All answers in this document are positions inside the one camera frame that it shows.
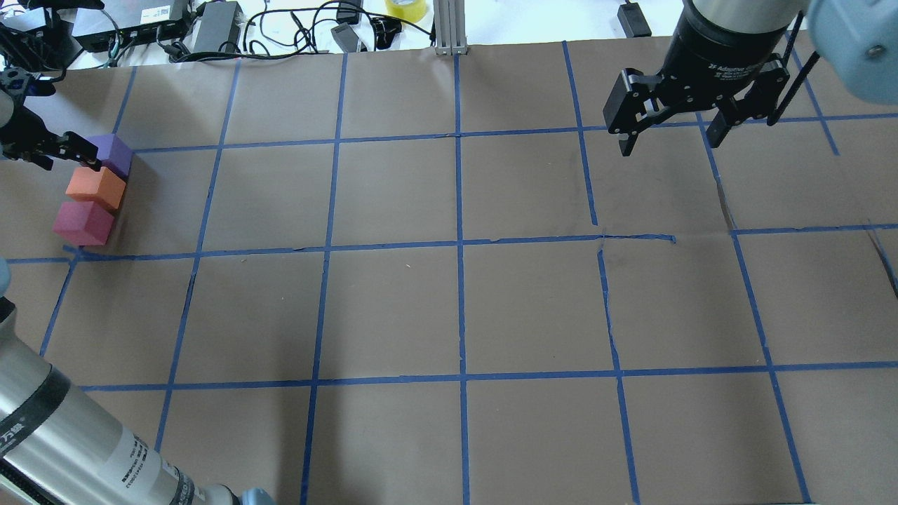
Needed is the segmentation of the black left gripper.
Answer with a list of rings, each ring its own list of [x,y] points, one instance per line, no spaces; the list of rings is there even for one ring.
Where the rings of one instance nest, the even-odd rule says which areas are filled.
[[[2,105],[1,144],[6,159],[53,170],[54,160],[44,154],[51,140],[53,134],[38,115],[26,107]],[[74,132],[65,132],[54,139],[53,156],[100,170],[98,147]]]

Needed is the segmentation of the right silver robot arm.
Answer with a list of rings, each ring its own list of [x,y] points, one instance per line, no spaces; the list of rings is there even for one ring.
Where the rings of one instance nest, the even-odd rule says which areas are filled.
[[[686,1],[661,67],[618,74],[605,125],[629,156],[645,129],[715,111],[718,147],[747,119],[775,125],[820,60],[857,99],[895,105],[896,20],[894,1]]]

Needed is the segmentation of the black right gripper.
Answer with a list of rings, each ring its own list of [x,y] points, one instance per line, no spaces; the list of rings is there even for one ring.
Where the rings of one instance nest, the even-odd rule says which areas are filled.
[[[751,80],[744,97],[727,97],[716,105],[716,117],[706,129],[709,146],[720,147],[747,119],[772,115],[790,77],[782,55],[772,54],[782,35],[782,28],[733,32],[700,14],[682,14],[657,74],[624,68],[603,106],[607,131],[616,135],[622,156],[631,155],[641,132],[673,117],[674,106],[698,111]]]

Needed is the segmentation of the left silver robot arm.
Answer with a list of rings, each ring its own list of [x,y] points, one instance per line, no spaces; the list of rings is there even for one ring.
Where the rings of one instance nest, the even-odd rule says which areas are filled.
[[[272,504],[196,485],[15,333],[2,299],[2,486],[48,504]]]

